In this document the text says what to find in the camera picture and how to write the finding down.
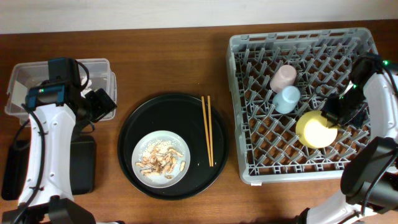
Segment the light blue cup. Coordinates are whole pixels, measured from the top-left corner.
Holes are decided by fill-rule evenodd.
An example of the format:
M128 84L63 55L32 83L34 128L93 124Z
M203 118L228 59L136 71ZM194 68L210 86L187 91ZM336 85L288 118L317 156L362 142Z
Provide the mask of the light blue cup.
M295 86L287 86L282 91L280 91L272 103L275 106L275 110L281 114L287 114L294 110L299 99L301 97L300 90Z

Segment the white tissue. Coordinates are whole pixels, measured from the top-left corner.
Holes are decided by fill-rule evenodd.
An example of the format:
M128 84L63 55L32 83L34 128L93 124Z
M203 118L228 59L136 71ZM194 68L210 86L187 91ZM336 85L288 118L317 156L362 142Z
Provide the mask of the white tissue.
M92 90L91 89L92 81L85 75L81 79L81 84L85 86L85 88L81 91L81 95L85 96L88 92Z

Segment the pink cup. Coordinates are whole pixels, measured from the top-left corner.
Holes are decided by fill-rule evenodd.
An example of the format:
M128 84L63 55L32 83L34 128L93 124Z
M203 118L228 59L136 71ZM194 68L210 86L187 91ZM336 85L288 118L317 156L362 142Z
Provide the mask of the pink cup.
M297 76L296 69L291 65L283 65L274 74L270 82L270 88L272 91L278 93L285 87L294 84Z

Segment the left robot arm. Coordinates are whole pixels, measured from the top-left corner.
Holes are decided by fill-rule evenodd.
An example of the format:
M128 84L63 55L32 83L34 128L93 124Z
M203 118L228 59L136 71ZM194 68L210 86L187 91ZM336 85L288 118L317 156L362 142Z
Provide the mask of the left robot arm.
M29 89L21 106L29 115L31 139L27 176L18 208L3 223L95 223L93 214L75 203L70 183L71 141L88 125L116 109L102 89L89 91L80 78L87 67L73 58L48 61L49 77Z

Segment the yellow bowl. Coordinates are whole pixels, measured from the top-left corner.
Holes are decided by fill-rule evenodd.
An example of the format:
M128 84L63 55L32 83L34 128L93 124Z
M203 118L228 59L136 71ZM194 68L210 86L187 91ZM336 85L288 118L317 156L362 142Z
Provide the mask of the yellow bowl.
M338 129L329 128L329 125L321 111L309 111L297 121L295 133L304 146L323 148L329 146L338 135Z

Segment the wooden chopstick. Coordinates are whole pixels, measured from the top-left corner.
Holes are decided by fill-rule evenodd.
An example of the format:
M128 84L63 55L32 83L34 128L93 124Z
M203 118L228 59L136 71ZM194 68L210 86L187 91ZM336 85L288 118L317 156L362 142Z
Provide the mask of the wooden chopstick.
M210 140L210 159L211 159L211 167L214 166L213 160L213 131L212 131L212 118L211 118L211 97L207 96L208 102L208 129L209 129L209 140Z
M206 117L206 107L205 107L205 97L204 97L204 96L201 96L201 107L202 107L203 121L204 121L204 127L205 127L205 136L206 136L206 147L207 147L207 153L208 153L208 162L209 162L209 166L212 167L212 163L211 163L211 151L210 151L210 138L209 138L209 132L208 132L208 122L207 122L207 117Z

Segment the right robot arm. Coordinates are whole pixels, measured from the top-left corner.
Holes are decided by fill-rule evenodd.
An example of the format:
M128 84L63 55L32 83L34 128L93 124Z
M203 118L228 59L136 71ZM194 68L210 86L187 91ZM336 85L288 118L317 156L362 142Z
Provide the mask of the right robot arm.
M368 145L345 167L340 190L323 204L306 208L294 223L356 223L397 210L397 64L365 53L354 62L353 86L329 96L321 115L332 127L358 124L367 103L371 123Z

